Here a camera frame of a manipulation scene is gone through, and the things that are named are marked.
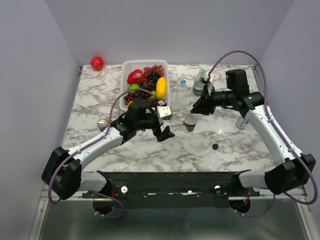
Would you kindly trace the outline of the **blue white bottle cap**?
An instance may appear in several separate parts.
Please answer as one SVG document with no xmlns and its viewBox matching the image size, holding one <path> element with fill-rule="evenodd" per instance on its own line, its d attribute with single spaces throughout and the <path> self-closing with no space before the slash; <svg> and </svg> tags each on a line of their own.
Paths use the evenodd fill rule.
<svg viewBox="0 0 320 240">
<path fill-rule="evenodd" d="M 181 85 L 186 85 L 187 82 L 183 79 L 183 80 L 180 80 L 180 84 L 181 84 Z"/>
</svg>

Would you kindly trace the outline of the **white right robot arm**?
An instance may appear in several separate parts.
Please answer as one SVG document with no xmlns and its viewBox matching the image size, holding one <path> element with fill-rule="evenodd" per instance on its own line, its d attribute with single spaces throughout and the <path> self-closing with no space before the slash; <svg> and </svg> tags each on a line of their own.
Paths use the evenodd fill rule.
<svg viewBox="0 0 320 240">
<path fill-rule="evenodd" d="M 267 147 L 275 167 L 271 170 L 245 170 L 233 175 L 230 191 L 241 196 L 248 188 L 268 189 L 279 195 L 305 185 L 316 160 L 312 154 L 304 154 L 297 148 L 265 110 L 260 92 L 250 92 L 247 74 L 243 69 L 226 72 L 226 91 L 216 91 L 205 86 L 200 98 L 192 106 L 191 113 L 210 115 L 216 107 L 232 107 L 256 130 Z"/>
</svg>

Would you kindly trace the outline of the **clear plastic bottle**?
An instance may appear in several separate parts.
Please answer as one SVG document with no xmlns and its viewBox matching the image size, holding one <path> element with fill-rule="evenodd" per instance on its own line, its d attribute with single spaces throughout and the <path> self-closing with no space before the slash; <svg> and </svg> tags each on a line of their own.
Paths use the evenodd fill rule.
<svg viewBox="0 0 320 240">
<path fill-rule="evenodd" d="M 184 110 L 188 103 L 188 87 L 187 84 L 177 85 L 175 89 L 175 109 L 177 111 Z"/>
</svg>

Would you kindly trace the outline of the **clear bottle dark label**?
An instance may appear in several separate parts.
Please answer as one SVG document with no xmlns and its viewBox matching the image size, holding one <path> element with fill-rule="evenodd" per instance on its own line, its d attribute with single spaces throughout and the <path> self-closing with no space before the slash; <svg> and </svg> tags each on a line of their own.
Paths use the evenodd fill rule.
<svg viewBox="0 0 320 240">
<path fill-rule="evenodd" d="M 199 120 L 199 116 L 197 114 L 187 113 L 184 120 L 183 125 L 185 126 L 188 132 L 193 132 L 195 126 Z"/>
</svg>

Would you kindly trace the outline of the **black bottle cap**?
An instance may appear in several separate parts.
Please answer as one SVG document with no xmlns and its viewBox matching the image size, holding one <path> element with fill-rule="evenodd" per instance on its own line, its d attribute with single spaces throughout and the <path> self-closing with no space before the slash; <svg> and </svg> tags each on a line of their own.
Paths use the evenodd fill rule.
<svg viewBox="0 0 320 240">
<path fill-rule="evenodd" d="M 217 149 L 219 148 L 219 145 L 216 144 L 216 143 L 214 143 L 214 144 L 212 145 L 212 148 L 213 148 L 214 150 L 217 150 Z"/>
</svg>

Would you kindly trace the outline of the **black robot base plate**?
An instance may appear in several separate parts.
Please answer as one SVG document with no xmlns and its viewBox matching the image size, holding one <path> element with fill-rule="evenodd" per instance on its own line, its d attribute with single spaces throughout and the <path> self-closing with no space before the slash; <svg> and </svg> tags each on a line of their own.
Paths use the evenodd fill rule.
<svg viewBox="0 0 320 240">
<path fill-rule="evenodd" d="M 266 190 L 244 188 L 237 172 L 84 172 L 79 190 L 95 208 L 229 208 Z"/>
</svg>

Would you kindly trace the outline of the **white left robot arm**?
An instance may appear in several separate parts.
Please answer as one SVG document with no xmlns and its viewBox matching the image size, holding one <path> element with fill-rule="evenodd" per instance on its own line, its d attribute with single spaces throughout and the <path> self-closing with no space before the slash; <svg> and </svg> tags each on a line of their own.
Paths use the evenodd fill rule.
<svg viewBox="0 0 320 240">
<path fill-rule="evenodd" d="M 52 193 L 66 200 L 76 192 L 95 192 L 104 198 L 110 194 L 111 185 L 102 173 L 85 172 L 84 168 L 107 151 L 132 139 L 138 131 L 152 130 L 158 142 L 174 137 L 170 127 L 161 128 L 163 121 L 172 117 L 172 111 L 163 101 L 155 108 L 142 98 L 136 98 L 127 111 L 90 140 L 69 148 L 54 149 L 43 170 L 41 179 L 48 185 L 48 198 L 54 203 Z"/>
</svg>

